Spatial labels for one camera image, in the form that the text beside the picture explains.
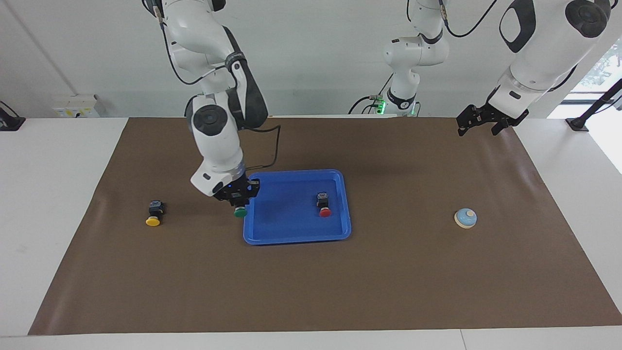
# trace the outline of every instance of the wall socket box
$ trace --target wall socket box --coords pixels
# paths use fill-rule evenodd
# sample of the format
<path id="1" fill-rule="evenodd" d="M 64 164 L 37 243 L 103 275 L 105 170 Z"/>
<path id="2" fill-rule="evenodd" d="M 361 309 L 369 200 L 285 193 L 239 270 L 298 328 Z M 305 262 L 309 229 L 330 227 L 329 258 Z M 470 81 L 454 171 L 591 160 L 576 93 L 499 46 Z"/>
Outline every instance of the wall socket box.
<path id="1" fill-rule="evenodd" d="M 52 108 L 61 118 L 99 118 L 106 111 L 94 95 L 56 96 Z"/>

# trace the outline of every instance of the blue plastic tray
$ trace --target blue plastic tray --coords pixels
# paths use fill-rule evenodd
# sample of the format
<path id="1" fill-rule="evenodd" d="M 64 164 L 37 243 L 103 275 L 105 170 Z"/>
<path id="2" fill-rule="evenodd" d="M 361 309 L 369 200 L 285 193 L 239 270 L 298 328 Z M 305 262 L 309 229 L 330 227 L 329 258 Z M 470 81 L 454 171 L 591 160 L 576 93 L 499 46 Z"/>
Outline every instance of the blue plastic tray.
<path id="1" fill-rule="evenodd" d="M 256 173 L 261 189 L 247 206 L 244 240 L 252 245 L 342 240 L 352 224 L 343 175 L 337 170 Z M 330 217 L 320 217 L 317 194 L 328 193 Z"/>

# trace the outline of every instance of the white table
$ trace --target white table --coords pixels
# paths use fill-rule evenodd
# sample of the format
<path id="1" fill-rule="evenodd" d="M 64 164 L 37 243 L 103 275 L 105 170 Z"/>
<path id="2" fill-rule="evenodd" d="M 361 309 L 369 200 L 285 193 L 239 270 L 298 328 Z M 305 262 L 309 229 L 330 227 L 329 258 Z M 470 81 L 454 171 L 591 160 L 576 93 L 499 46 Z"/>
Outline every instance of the white table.
<path id="1" fill-rule="evenodd" d="M 622 327 L 27 337 L 126 122 L 32 119 L 0 133 L 0 349 L 622 349 Z M 517 133 L 622 309 L 622 175 L 561 120 Z"/>

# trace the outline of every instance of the blue dome object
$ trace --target blue dome object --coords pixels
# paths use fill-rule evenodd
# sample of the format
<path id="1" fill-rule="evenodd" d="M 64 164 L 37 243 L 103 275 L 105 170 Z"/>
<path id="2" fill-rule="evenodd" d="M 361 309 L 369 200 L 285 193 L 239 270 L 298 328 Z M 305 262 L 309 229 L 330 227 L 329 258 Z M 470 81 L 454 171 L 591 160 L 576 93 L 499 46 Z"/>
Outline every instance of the blue dome object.
<path id="1" fill-rule="evenodd" d="M 458 210 L 453 218 L 456 220 L 456 224 L 463 229 L 470 229 L 477 223 L 477 214 L 469 208 Z"/>

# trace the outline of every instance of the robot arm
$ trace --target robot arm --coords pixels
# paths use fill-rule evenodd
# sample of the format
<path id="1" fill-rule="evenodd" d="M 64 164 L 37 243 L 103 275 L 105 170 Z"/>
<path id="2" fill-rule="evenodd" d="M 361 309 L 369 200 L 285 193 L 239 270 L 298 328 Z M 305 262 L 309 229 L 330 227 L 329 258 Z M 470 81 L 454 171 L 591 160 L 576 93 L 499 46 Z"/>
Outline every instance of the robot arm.
<path id="1" fill-rule="evenodd" d="M 174 67 L 201 78 L 203 95 L 193 98 L 185 112 L 203 156 L 191 182 L 205 195 L 228 201 L 242 217 L 249 199 L 257 196 L 259 181 L 246 176 L 238 131 L 260 127 L 268 112 L 233 34 L 213 18 L 225 0 L 146 1 L 169 33 Z"/>
<path id="2" fill-rule="evenodd" d="M 441 64 L 449 55 L 449 44 L 443 36 L 443 18 L 439 0 L 415 0 L 409 12 L 419 35 L 400 37 L 385 47 L 384 60 L 393 69 L 393 82 L 387 92 L 386 113 L 412 113 L 419 87 L 415 67 Z"/>
<path id="3" fill-rule="evenodd" d="M 458 134 L 470 128 L 495 123 L 492 132 L 516 126 L 538 101 L 592 50 L 605 30 L 611 14 L 609 0 L 564 1 L 536 28 L 534 0 L 515 0 L 508 11 L 516 12 L 520 33 L 508 47 L 517 54 L 500 78 L 497 87 L 481 108 L 468 106 L 457 118 Z"/>

